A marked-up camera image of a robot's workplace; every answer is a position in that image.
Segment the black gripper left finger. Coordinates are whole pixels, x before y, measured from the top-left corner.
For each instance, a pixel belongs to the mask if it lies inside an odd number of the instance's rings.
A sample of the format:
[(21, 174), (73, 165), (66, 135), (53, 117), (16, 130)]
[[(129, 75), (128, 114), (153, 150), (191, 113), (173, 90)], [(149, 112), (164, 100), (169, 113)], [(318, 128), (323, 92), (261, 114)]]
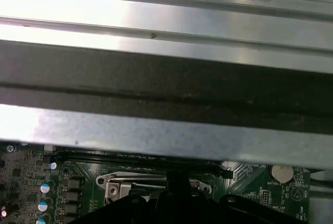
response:
[(179, 223), (180, 173), (169, 171), (157, 200), (128, 195), (75, 220), (75, 223)]

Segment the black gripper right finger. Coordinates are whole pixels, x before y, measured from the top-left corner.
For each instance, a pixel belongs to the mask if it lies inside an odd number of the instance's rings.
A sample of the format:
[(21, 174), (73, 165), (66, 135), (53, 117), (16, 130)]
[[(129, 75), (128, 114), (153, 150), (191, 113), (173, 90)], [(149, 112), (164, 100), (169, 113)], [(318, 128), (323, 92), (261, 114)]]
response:
[(192, 190), (189, 175), (179, 172), (179, 223), (305, 223), (238, 195), (218, 201)]

